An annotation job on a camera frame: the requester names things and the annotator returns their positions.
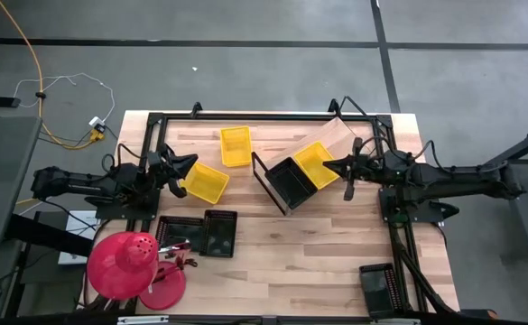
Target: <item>yellow plastic container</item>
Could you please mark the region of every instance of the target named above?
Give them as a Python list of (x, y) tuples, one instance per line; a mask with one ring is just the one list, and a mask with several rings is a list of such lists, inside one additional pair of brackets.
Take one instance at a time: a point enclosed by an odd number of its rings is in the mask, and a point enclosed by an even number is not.
[(334, 157), (320, 142), (308, 146), (293, 157), (318, 190), (325, 188), (338, 178), (336, 173), (322, 165), (325, 161), (334, 160)]
[(221, 161), (227, 167), (250, 164), (252, 161), (252, 140), (249, 127), (238, 126), (220, 130)]
[(227, 186), (227, 181), (229, 176), (223, 172), (196, 162), (181, 186), (198, 198), (216, 204)]

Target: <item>white cable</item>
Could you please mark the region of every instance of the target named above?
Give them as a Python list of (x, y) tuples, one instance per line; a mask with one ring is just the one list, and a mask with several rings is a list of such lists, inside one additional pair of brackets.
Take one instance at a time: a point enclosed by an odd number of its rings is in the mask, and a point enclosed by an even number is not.
[[(73, 82), (73, 80), (71, 80), (71, 78), (75, 78), (75, 77), (78, 77), (78, 76), (83, 76), (85, 78), (88, 78), (88, 79), (91, 79), (93, 81), (96, 81), (96, 82), (99, 83), (99, 86), (103, 86), (103, 88), (106, 88), (107, 90), (109, 90), (109, 93), (111, 94), (111, 108), (109, 108), (109, 111), (107, 112), (107, 115), (102, 119), (102, 121), (105, 122), (109, 118), (111, 113), (113, 113), (113, 110), (116, 108), (116, 99), (113, 96), (113, 89), (111, 89), (108, 85), (104, 84), (103, 81), (101, 81), (101, 80), (99, 80), (97, 78), (93, 78), (93, 77), (89, 76), (87, 73), (84, 73), (84, 72), (80, 72), (80, 73), (77, 73), (77, 74), (74, 74), (74, 75), (70, 75), (70, 76), (43, 77), (43, 79), (55, 79), (52, 83), (50, 83), (47, 87), (45, 87), (43, 89), (43, 91), (45, 91), (49, 87), (53, 86), (55, 84), (55, 82), (59, 81), (60, 79), (67, 79), (71, 83), (71, 85), (77, 86), (77, 84), (75, 82)], [(24, 82), (39, 82), (39, 80), (38, 79), (23, 79), (23, 80), (19, 81), (17, 83), (17, 86), (14, 89), (14, 94), (13, 94), (14, 98), (17, 97), (17, 93), (19, 92), (19, 87)], [(39, 99), (35, 100), (35, 102), (32, 103), (32, 105), (27, 106), (27, 105), (19, 104), (19, 106), (25, 107), (25, 108), (30, 108), (30, 107), (34, 107), (38, 103), (39, 103)]]
[(25, 211), (19, 213), (19, 216), (22, 216), (22, 215), (24, 215), (25, 213), (31, 211), (32, 209), (35, 209), (35, 208), (39, 207), (41, 204), (43, 204), (43, 201), (39, 201), (38, 203), (34, 204), (33, 206), (31, 206), (31, 207), (28, 208), (27, 210), (25, 210)]

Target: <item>wooden board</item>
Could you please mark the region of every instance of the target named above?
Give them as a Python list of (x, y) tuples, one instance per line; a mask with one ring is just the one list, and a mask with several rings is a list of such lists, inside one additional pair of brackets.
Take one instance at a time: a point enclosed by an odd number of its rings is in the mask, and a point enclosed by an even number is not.
[[(136, 153), (141, 150), (148, 113), (125, 112), (119, 143)], [(421, 139), (415, 116), (397, 114), (392, 118), (398, 148), (419, 152)], [(323, 136), (319, 130), (325, 124), (305, 121), (169, 122), (166, 142), (176, 154), (197, 153), (200, 162), (231, 178), (215, 206), (191, 195), (177, 199), (164, 190), (159, 215), (202, 217), (205, 209), (235, 210), (239, 215), (236, 251), (232, 259), (193, 256), (199, 267), (186, 268), (187, 289), (182, 300), (167, 311), (150, 311), (140, 303), (138, 313), (367, 315), (358, 267), (392, 261), (390, 238), (376, 204), (378, 185), (358, 182), (354, 199), (346, 202), (343, 200), (345, 183), (334, 181), (291, 216), (284, 217), (253, 177), (250, 166), (227, 168), (221, 162), (220, 128), (248, 125), (254, 150), (263, 160), (270, 161), (307, 135)], [(372, 136), (368, 123), (347, 123), (347, 126), (357, 136)], [(338, 133), (327, 135), (332, 137), (330, 141), (338, 142)], [(122, 154), (122, 159), (137, 163), (137, 159), (127, 153)], [(124, 221), (110, 222), (101, 238), (122, 230), (125, 230)], [(151, 233), (155, 234), (155, 230), (153, 223)], [(418, 224), (414, 226), (414, 235), (422, 271), (444, 301), (458, 309), (441, 234), (430, 225)], [(415, 306), (412, 279), (406, 278), (411, 303)], [(88, 299), (95, 295), (90, 288)]]

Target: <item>red dome cover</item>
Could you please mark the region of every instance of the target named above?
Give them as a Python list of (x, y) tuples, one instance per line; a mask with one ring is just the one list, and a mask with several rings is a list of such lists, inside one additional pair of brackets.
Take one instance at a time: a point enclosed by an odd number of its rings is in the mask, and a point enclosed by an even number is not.
[(147, 233), (113, 234), (93, 248), (87, 263), (88, 279), (108, 299), (133, 298), (155, 278), (157, 252), (155, 238)]

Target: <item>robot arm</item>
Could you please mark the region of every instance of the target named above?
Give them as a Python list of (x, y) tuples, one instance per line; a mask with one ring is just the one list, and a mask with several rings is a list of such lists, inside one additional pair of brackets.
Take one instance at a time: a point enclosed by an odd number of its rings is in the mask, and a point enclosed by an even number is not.
[(354, 195), (354, 180), (370, 181), (396, 188), (397, 199), (409, 203), (425, 200), (484, 194), (511, 200), (524, 190), (506, 162), (499, 165), (450, 168), (434, 167), (414, 161), (410, 153), (387, 151), (382, 157), (361, 154), (362, 141), (357, 138), (354, 155), (324, 162), (348, 186), (344, 200)]
[(31, 190), (33, 197), (39, 200), (74, 193), (91, 196), (86, 200), (97, 206), (115, 204), (137, 209), (148, 205), (152, 192), (165, 184), (176, 197), (185, 197), (187, 191), (178, 181), (187, 176), (197, 160), (196, 154), (176, 156), (164, 144), (160, 151), (147, 154), (148, 171), (132, 163), (121, 163), (98, 176), (67, 172), (53, 166), (34, 173)]

